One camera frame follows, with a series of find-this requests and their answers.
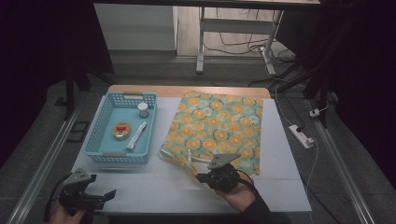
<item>floral cloth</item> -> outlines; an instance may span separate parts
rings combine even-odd
[[[189,167],[191,157],[211,160],[219,153],[239,153],[231,162],[249,175],[260,172],[262,99],[198,91],[186,93],[178,106],[160,156]]]

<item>floor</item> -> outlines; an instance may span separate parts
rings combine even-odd
[[[198,8],[184,9],[195,11],[195,15],[198,18]],[[227,15],[225,11],[221,11],[221,13],[222,16]],[[240,9],[233,13],[245,16]],[[251,53],[248,57],[231,55],[226,57],[229,54],[216,54],[207,50],[205,52],[205,56],[208,56],[205,58],[205,72],[200,76],[196,75],[195,59],[193,58],[196,53],[196,44],[187,44],[186,46],[193,46],[190,49],[181,47],[183,32],[185,32],[185,35],[186,33],[193,35],[191,30],[187,30],[189,26],[182,24],[182,15],[183,11],[180,11],[178,42],[180,52],[178,57],[112,55],[116,74],[111,76],[111,78],[119,84],[254,86],[263,88],[273,86],[272,89],[276,89],[276,85],[273,85],[275,80],[266,75],[262,59],[256,56],[257,53]],[[242,50],[248,48],[247,45],[244,47],[238,46],[241,49],[224,48],[219,39],[216,39],[219,34],[212,35],[214,36],[213,38],[209,38],[209,35],[205,36],[205,43],[211,48],[235,50],[234,52],[242,52]],[[236,40],[232,40],[231,35],[228,35],[228,37],[226,41],[234,41],[234,43],[246,40],[245,37],[249,39],[249,35],[239,36]],[[274,50],[280,52],[283,48],[279,44],[278,48]],[[290,63],[275,64],[276,71],[279,74],[289,66]],[[296,69],[286,79],[299,74],[300,70]],[[79,114],[75,122],[92,120],[101,96],[106,93],[108,88],[108,84],[101,79],[95,76],[89,76],[89,78],[92,83],[91,90],[88,92],[76,92],[77,104],[80,102],[79,99],[85,99],[85,104],[80,105]],[[287,213],[286,215],[295,224],[364,223],[357,215],[355,204],[345,189],[344,183],[331,159],[329,149],[325,147],[325,142],[323,142],[319,134],[318,125],[308,115],[308,111],[312,108],[307,102],[312,106],[316,106],[316,99],[310,101],[304,99],[302,96],[304,84],[302,83],[302,86],[296,86],[296,88],[290,89],[284,94],[278,92],[272,94],[273,99],[277,102],[279,115],[282,118],[290,149],[302,180],[305,183],[309,181],[308,200],[313,208],[311,213]],[[56,139],[58,131],[64,126],[65,109],[62,106],[55,105],[59,97],[64,97],[64,93],[64,82],[57,83],[49,88],[48,101],[40,115],[30,131],[24,136],[14,154],[0,170],[0,223],[7,223],[14,207],[34,175],[35,169],[47,150],[53,147],[53,141]],[[380,172],[373,159],[353,133],[338,118],[334,112],[336,101],[334,99],[330,100],[331,103],[327,108],[328,131],[331,133],[332,140],[336,144],[348,171],[351,173],[354,183],[360,190],[363,200],[368,204],[375,223],[396,223],[395,189]],[[288,131],[290,124],[304,125],[305,135],[315,138],[318,143],[315,148],[310,150],[303,149]],[[78,136],[70,133],[67,135],[67,139],[76,140]],[[40,183],[42,188],[39,189],[34,203],[29,207],[28,211],[30,210],[30,212],[25,214],[25,223],[42,223],[43,208],[50,191],[60,176],[70,172],[81,144],[81,142],[76,141],[65,141],[63,143],[61,146],[62,150],[54,163],[55,165],[50,167],[48,177]],[[129,220],[133,223],[157,223],[159,219],[154,217],[129,217]],[[161,221],[164,220],[172,223],[214,222],[204,217],[186,217],[182,221],[171,217],[161,217]],[[108,217],[94,216],[94,223],[108,222]]]

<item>wall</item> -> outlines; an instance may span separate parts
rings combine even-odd
[[[94,6],[108,49],[176,50],[177,7]]]

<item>power strip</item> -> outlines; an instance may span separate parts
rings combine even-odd
[[[314,139],[313,138],[307,138],[303,132],[297,132],[297,125],[291,125],[289,126],[289,130],[293,133],[293,135],[299,140],[301,145],[305,149],[309,149],[314,146]]]

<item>orange flower pattern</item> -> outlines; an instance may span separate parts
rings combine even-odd
[[[186,93],[177,108],[161,155],[196,171],[191,156],[211,160],[219,153],[238,153],[232,162],[249,175],[260,173],[262,99],[198,91]]]

